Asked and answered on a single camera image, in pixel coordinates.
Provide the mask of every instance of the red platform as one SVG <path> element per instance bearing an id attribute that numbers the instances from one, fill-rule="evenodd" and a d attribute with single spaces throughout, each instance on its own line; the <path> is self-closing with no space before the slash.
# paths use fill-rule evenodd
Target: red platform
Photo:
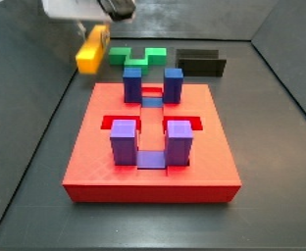
<path id="1" fill-rule="evenodd" d="M 161 87 L 161 84 L 144 84 Z M 62 180 L 74 202 L 228 202 L 240 187 L 208 86 L 183 84 L 181 103 L 161 110 L 122 103 L 122 83 L 98 83 Z M 193 129 L 189 166 L 165 170 L 116 167 L 109 143 L 109 118 L 140 117 L 138 147 L 161 150 L 162 124 L 188 118 Z"/>

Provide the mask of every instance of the blue block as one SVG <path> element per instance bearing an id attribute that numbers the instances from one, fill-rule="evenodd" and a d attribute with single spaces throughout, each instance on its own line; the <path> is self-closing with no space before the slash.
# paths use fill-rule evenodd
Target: blue block
<path id="1" fill-rule="evenodd" d="M 183 84 L 181 69 L 164 69 L 162 77 L 162 95 L 161 101 L 164 104 L 177 104 L 180 102 Z"/>
<path id="2" fill-rule="evenodd" d="M 124 102 L 141 103 L 142 102 L 141 69 L 124 68 L 122 82 L 124 82 Z"/>
<path id="3" fill-rule="evenodd" d="M 164 153 L 162 151 L 138 151 L 137 152 L 137 169 L 162 170 Z"/>
<path id="4" fill-rule="evenodd" d="M 142 108 L 161 108 L 161 98 L 142 97 Z"/>

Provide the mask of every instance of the white robot part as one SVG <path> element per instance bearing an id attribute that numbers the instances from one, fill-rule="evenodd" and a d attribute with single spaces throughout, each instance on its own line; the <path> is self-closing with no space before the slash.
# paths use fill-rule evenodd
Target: white robot part
<path id="1" fill-rule="evenodd" d="M 42 0 L 42 8 L 50 19 L 112 23 L 95 0 Z"/>

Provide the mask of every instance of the green block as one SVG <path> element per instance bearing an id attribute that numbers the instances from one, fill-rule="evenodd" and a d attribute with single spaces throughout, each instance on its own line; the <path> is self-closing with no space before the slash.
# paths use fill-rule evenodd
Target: green block
<path id="1" fill-rule="evenodd" d="M 129 47 L 110 47 L 108 51 L 108 63 L 112 66 L 124 65 L 126 57 L 129 57 L 132 49 Z"/>
<path id="2" fill-rule="evenodd" d="M 148 58 L 130 59 L 129 57 L 126 57 L 124 67 L 141 68 L 142 75 L 146 75 L 148 74 Z"/>
<path id="3" fill-rule="evenodd" d="M 146 48 L 145 55 L 150 66 L 164 66 L 166 62 L 165 48 Z"/>

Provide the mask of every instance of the gray wall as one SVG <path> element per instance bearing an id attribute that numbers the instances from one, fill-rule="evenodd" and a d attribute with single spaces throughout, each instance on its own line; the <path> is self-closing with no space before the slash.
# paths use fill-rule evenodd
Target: gray wall
<path id="1" fill-rule="evenodd" d="M 37 0 L 0 3 L 0 220 L 75 70 L 81 39 Z"/>
<path id="2" fill-rule="evenodd" d="M 251 40 L 276 0 L 136 0 L 130 24 L 110 27 L 112 37 Z"/>
<path id="3" fill-rule="evenodd" d="M 306 0 L 279 0 L 252 44 L 306 112 Z"/>

